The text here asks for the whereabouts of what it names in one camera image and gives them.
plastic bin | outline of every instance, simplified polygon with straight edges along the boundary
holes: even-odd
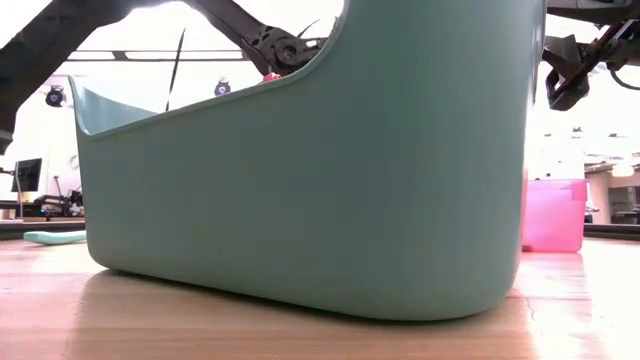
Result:
[[[576,253],[582,248],[587,180],[541,180],[528,185],[523,248]]]
[[[92,257],[379,319],[497,305],[544,4],[349,0],[304,69],[160,115],[72,79]]]

desk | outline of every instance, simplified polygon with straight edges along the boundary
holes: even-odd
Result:
[[[615,221],[619,219],[624,219],[629,221],[629,222],[624,222],[624,224],[627,224],[627,223],[640,224],[640,212],[639,211],[618,211],[617,213],[613,214],[611,220]]]
[[[497,308],[399,324],[105,271],[82,243],[0,242],[0,359],[632,360],[638,260],[611,240],[524,254]]]
[[[42,205],[36,205],[34,203],[31,202],[24,202],[22,203],[22,208],[24,210],[25,213],[28,212],[32,212],[32,213],[38,213],[40,212],[40,209],[42,208]],[[1,210],[18,210],[20,209],[20,205],[18,204],[17,201],[10,201],[10,200],[0,200],[0,209]]]
[[[84,222],[84,217],[82,216],[52,216],[50,218],[46,217],[25,217],[22,221],[26,223],[33,222]]]

pink plastic container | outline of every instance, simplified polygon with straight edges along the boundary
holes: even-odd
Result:
[[[575,253],[582,248],[587,180],[529,181],[523,249]]]

black cable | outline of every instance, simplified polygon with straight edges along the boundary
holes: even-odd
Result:
[[[318,22],[320,22],[320,20],[321,20],[321,19],[318,19],[318,20],[316,20],[316,21],[312,22],[311,24],[309,24],[306,28],[304,28],[304,29],[300,32],[300,34],[298,34],[297,38],[298,38],[298,39],[299,39],[299,38],[301,38],[301,37],[302,37],[302,35],[304,35],[304,33],[306,33],[306,32],[307,32],[307,30],[309,30],[309,28],[310,28],[310,27],[312,27],[313,25],[315,25],[315,24],[317,24]]]
[[[169,111],[169,102],[171,102],[171,93],[173,92],[173,85],[176,82],[176,74],[178,73],[178,63],[180,62],[180,53],[182,52],[182,44],[184,43],[184,34],[187,32],[185,27],[180,35],[180,41],[178,42],[178,50],[176,51],[176,59],[173,62],[173,72],[171,73],[171,84],[169,84],[169,98],[167,99],[167,106],[165,111]]]
[[[613,81],[615,81],[618,85],[622,86],[623,88],[634,90],[634,91],[640,91],[640,86],[629,85],[626,82],[622,81],[622,79],[620,79],[620,77],[618,76],[618,72],[616,70],[610,69],[609,73],[611,74]]]

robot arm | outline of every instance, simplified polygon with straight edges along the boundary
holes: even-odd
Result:
[[[547,37],[542,59],[553,70],[546,78],[547,99],[553,110],[567,111],[589,93],[589,73],[604,62],[621,86],[639,90],[620,80],[625,65],[640,66],[640,0],[548,0],[547,13],[587,21],[605,33],[590,44],[574,36]]]
[[[134,8],[171,0],[52,0],[0,49],[0,155],[12,142],[18,108],[101,26],[124,19]],[[240,47],[263,75],[289,75],[306,65],[326,39],[312,45],[261,23],[233,0],[182,0],[200,11]]]

